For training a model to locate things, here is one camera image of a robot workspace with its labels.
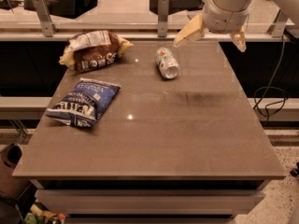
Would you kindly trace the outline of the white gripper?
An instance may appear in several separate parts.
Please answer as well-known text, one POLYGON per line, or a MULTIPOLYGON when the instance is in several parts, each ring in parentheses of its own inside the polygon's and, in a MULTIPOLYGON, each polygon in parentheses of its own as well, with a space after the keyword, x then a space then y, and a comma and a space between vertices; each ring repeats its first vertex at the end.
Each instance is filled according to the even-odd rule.
POLYGON ((242 25, 249 15, 249 7, 222 7, 216 0, 206 0, 202 16, 194 16, 176 35, 173 45, 183 46, 205 36, 205 28, 215 34, 229 34, 234 45, 246 51, 245 31, 242 25))

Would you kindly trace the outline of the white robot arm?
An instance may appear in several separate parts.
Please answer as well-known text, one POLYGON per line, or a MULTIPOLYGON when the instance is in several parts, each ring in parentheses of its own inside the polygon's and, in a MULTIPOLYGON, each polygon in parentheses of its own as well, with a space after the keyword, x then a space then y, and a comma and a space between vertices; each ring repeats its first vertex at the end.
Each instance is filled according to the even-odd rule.
MULTIPOLYGON (((272 0, 283 15, 299 24, 299 0, 272 0)), ((206 0, 202 13, 193 17, 176 35, 175 47, 205 36, 205 29, 213 34, 229 34, 234 45, 246 50, 244 23, 252 0, 206 0)))

